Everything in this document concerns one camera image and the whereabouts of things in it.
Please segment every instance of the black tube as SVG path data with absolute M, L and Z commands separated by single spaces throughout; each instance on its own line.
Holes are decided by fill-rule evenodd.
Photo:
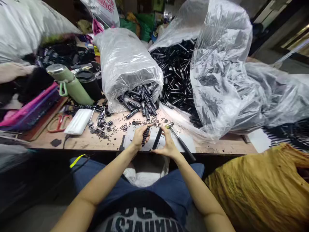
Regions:
M 162 134 L 162 129 L 161 129 L 161 127 L 160 127 L 160 128 L 159 128 L 159 131 L 158 131 L 158 133 L 157 133 L 157 137 L 155 138 L 154 145 L 152 146 L 152 149 L 156 149 L 156 148 L 157 148 L 157 145 L 158 145 L 158 143 L 159 143 L 161 134 Z

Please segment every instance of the red scissors handle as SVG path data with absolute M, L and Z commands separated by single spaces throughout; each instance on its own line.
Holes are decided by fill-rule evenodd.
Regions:
M 48 132 L 50 132 L 50 133 L 63 132 L 63 131 L 65 130 L 65 122 L 66 122 L 67 119 L 72 120 L 72 117 L 71 117 L 70 115 L 67 115 L 67 114 L 66 114 L 66 115 L 60 114 L 60 115 L 58 116 L 58 119 L 54 119 L 54 120 L 49 124 L 49 126 L 47 127 Z M 51 129 L 51 127 L 53 126 L 53 124 L 54 124 L 56 121 L 58 121 L 58 122 L 57 122 L 57 127 L 56 127 L 56 129 L 55 129 L 55 130 L 54 130 L 54 129 Z

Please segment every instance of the black tumbler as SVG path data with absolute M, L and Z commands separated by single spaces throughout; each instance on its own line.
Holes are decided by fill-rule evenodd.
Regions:
M 102 92 L 93 72 L 81 70 L 75 74 L 75 77 L 80 81 L 81 85 L 95 102 L 103 98 Z

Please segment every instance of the lap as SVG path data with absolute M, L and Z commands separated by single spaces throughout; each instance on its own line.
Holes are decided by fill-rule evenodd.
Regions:
M 85 161 L 85 158 L 80 158 L 72 170 L 76 170 Z M 105 164 L 96 162 L 94 160 L 89 160 L 81 169 L 73 173 L 77 191 L 80 192 L 85 187 L 85 185 L 105 166 Z M 202 177 L 204 172 L 203 164 L 195 163 L 191 164 L 190 166 L 199 175 L 199 177 Z M 141 188 L 133 186 L 129 182 L 120 178 L 109 195 L 99 205 L 98 210 L 103 210 L 112 201 L 119 199 L 127 193 L 139 189 Z M 170 172 L 168 175 L 162 177 L 153 185 L 145 189 L 154 192 L 162 199 L 164 199 L 175 212 L 178 220 L 183 225 L 185 224 L 185 218 L 189 207 L 192 204 L 192 198 L 178 169 Z

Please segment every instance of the yellow fabric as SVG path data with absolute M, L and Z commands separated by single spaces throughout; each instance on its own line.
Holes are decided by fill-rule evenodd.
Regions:
M 309 184 L 296 167 L 309 168 L 309 155 L 280 144 L 227 162 L 205 183 L 236 231 L 309 231 Z
M 70 168 L 73 168 L 74 165 L 77 163 L 77 161 L 79 161 L 79 159 L 82 158 L 84 155 L 86 155 L 86 154 L 83 154 L 83 155 L 80 155 L 79 157 L 77 157 L 76 160 L 74 160 L 74 162 L 70 165 Z

